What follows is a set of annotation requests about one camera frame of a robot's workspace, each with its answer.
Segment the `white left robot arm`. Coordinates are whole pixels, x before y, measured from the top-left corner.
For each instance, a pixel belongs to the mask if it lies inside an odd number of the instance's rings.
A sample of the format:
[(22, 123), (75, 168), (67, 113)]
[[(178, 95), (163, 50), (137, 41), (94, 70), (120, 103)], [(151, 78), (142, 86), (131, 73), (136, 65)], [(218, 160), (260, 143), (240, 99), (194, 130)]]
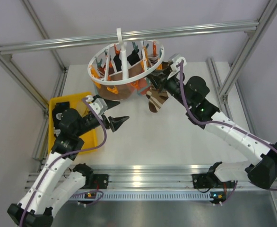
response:
[(61, 114), (57, 136), (44, 168), (32, 187), (18, 202), (12, 203), (7, 213), (19, 227), (49, 227), (60, 208), (82, 187), (88, 188), (94, 183), (94, 171), (86, 164), (77, 164), (69, 177), (57, 185), (65, 170), (72, 164), (78, 153), (83, 152), (84, 141), (81, 136), (101, 126), (115, 132), (129, 119), (106, 117), (105, 111), (120, 104), (101, 98), (99, 95), (86, 96), (82, 103), (89, 109), (85, 116), (74, 108), (68, 108)]

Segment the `white round clip hanger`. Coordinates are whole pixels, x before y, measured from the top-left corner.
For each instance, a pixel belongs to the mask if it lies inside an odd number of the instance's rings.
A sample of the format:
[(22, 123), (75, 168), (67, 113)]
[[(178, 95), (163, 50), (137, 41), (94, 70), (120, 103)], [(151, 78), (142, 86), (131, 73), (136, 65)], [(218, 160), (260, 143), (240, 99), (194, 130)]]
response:
[[(127, 41), (121, 38), (121, 28), (116, 29), (118, 42), (111, 43), (97, 52), (88, 63), (87, 72), (92, 81), (102, 85), (123, 85), (145, 78), (149, 73), (157, 70), (164, 60), (165, 48), (163, 44), (155, 39), (131, 41), (131, 47), (128, 47)], [(129, 69), (132, 67), (127, 61), (127, 57), (133, 50), (139, 50), (141, 59), (138, 65), (141, 65), (143, 72), (137, 76), (129, 78)], [(92, 74), (92, 67), (97, 71), (98, 68), (104, 68), (104, 78), (98, 79)], [(109, 81), (109, 68), (112, 67), (116, 72), (122, 71), (122, 80)]]

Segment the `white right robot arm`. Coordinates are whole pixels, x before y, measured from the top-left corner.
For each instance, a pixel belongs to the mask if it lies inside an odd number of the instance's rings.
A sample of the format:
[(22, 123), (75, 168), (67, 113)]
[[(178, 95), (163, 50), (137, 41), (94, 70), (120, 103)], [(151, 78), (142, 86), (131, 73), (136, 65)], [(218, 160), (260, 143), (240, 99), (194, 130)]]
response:
[(277, 142), (267, 142), (235, 124), (206, 96), (210, 92), (205, 80), (193, 76), (186, 83), (182, 70), (156, 70), (148, 75), (156, 90), (166, 90), (186, 108), (188, 119), (200, 128), (218, 136), (238, 150), (247, 161), (214, 163), (207, 172), (208, 183), (220, 187), (228, 181), (249, 181), (253, 185), (273, 190), (277, 178)]

